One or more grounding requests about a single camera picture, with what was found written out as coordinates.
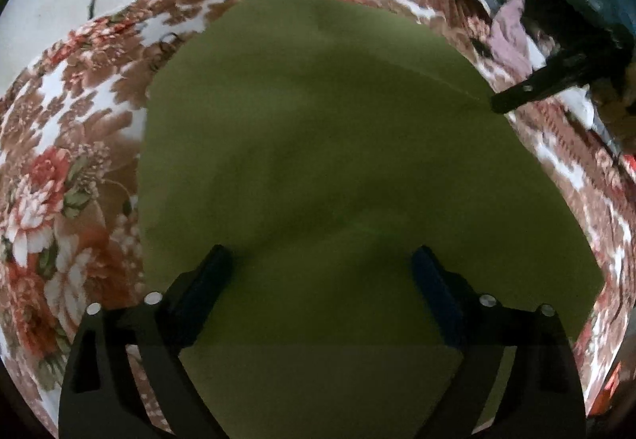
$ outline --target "blue gripper pad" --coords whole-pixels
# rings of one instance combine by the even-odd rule
[[[447,346],[463,349],[466,345],[466,302],[476,297],[459,274],[447,273],[428,247],[422,246],[411,259],[413,278],[426,299]]]
[[[171,346],[181,350],[195,343],[231,273],[230,251],[216,245],[196,271],[180,274],[173,282],[164,296],[173,332]]]

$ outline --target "red flower print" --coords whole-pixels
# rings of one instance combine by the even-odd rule
[[[49,147],[20,180],[15,203],[3,225],[19,266],[26,267],[28,254],[40,253],[53,242],[53,217],[64,205],[68,172],[69,152]]]
[[[61,235],[56,228],[55,237],[56,273],[44,290],[49,308],[72,341],[90,303],[113,309],[130,306],[134,301],[122,251],[105,228],[86,228],[79,235]]]
[[[20,344],[38,360],[57,352],[56,321],[44,296],[44,280],[34,269],[14,263],[7,264],[5,276]]]

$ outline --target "floral fabric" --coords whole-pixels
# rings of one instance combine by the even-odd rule
[[[240,1],[137,0],[70,32],[0,100],[0,356],[54,435],[69,346],[87,305],[129,306],[145,295],[136,172],[147,87],[184,42]],[[478,0],[344,1],[430,26],[496,91],[523,78],[476,51],[491,23]],[[636,298],[633,171],[608,161],[557,102],[524,106],[510,121],[561,189],[605,274],[574,346],[590,408]],[[129,353],[148,415],[168,429],[138,353]]]

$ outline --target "wrinkled fabric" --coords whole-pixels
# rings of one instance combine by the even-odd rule
[[[428,28],[337,0],[246,0],[158,73],[145,278],[163,292],[214,244],[234,254],[180,354],[230,437],[413,436],[459,360],[411,278],[422,244],[477,292],[549,301],[580,333],[602,276],[491,94]]]
[[[508,0],[501,6],[491,25],[487,43],[494,59],[517,72],[522,78],[532,73],[527,34],[521,24],[524,0]]]

